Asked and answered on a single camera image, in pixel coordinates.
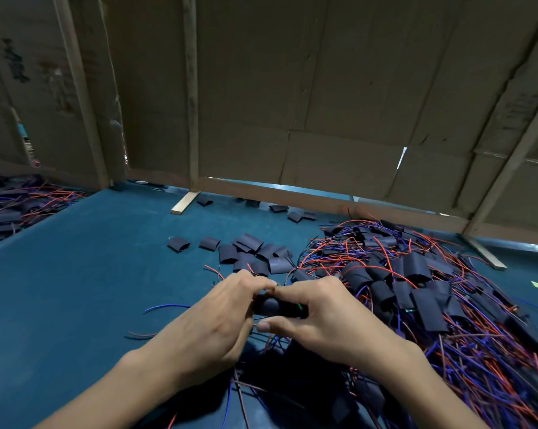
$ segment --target left hand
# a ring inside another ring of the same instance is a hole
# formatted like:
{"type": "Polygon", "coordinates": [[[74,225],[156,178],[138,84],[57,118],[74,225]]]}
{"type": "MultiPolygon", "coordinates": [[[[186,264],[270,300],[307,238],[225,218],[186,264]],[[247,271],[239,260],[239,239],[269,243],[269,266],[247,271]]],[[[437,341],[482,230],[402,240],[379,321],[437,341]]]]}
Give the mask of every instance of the left hand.
{"type": "Polygon", "coordinates": [[[241,270],[217,284],[203,299],[167,324],[153,339],[126,356],[160,383],[167,400],[233,366],[253,328],[251,302],[276,283],[241,270]]]}

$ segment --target hand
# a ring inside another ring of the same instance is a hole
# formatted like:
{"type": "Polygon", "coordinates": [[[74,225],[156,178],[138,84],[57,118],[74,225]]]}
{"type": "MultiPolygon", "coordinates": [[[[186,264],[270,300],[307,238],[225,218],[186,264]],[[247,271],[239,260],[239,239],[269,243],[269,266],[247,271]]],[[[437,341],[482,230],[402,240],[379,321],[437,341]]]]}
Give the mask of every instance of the hand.
{"type": "Polygon", "coordinates": [[[203,299],[137,349],[161,383],[163,400],[201,384],[233,366],[253,328],[251,302],[276,283],[241,270],[215,286],[203,299]]]}
{"type": "Polygon", "coordinates": [[[284,301],[308,305],[306,319],[276,316],[257,324],[260,332],[272,332],[297,340],[329,361],[357,367],[379,381],[411,351],[419,348],[383,324],[352,296],[336,277],[278,286],[272,294],[284,301]]]}

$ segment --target workbench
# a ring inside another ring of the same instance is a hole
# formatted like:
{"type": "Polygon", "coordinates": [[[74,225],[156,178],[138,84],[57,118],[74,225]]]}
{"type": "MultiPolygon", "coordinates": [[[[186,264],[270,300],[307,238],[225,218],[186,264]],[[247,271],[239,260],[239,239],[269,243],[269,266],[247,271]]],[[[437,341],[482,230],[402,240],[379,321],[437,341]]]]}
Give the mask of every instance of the workbench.
{"type": "MultiPolygon", "coordinates": [[[[198,247],[204,236],[230,243],[243,232],[268,243],[287,245],[294,259],[319,224],[347,217],[317,214],[316,221],[293,223],[244,201],[213,195],[175,216],[170,209],[185,191],[173,193],[129,184],[106,189],[42,223],[0,242],[0,428],[31,427],[102,377],[119,358],[143,342],[126,331],[153,333],[181,313],[159,304],[192,305],[216,282],[218,253],[198,247]],[[168,238],[191,242],[183,252],[168,238]]],[[[478,270],[509,294],[538,305],[538,253],[492,249],[508,265],[478,270]]],[[[229,274],[231,265],[222,265],[229,274]]],[[[272,276],[283,282],[285,275],[272,276]]],[[[528,309],[538,326],[538,313],[528,309]]],[[[220,428],[219,408],[180,427],[220,428]]],[[[254,397],[245,396],[251,426],[277,427],[254,397]]],[[[244,427],[234,395],[227,428],[244,427]]]]}

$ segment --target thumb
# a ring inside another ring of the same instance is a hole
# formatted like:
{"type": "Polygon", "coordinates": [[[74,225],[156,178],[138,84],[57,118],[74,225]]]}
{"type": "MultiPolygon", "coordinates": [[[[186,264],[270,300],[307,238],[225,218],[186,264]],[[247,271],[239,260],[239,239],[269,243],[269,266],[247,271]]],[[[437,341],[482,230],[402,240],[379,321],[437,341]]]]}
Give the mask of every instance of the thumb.
{"type": "Polygon", "coordinates": [[[302,319],[293,317],[274,316],[259,321],[257,331],[261,333],[273,333],[294,339],[299,327],[303,324],[302,319]]]}

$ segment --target fingernail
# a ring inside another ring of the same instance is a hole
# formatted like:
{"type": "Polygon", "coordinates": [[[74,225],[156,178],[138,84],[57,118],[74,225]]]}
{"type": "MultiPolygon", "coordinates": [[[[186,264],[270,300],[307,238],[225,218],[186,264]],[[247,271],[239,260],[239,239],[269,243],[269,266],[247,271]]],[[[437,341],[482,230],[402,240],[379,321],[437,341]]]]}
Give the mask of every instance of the fingernail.
{"type": "Polygon", "coordinates": [[[257,331],[260,333],[268,333],[269,332],[269,323],[267,321],[260,321],[257,324],[257,331]]]}

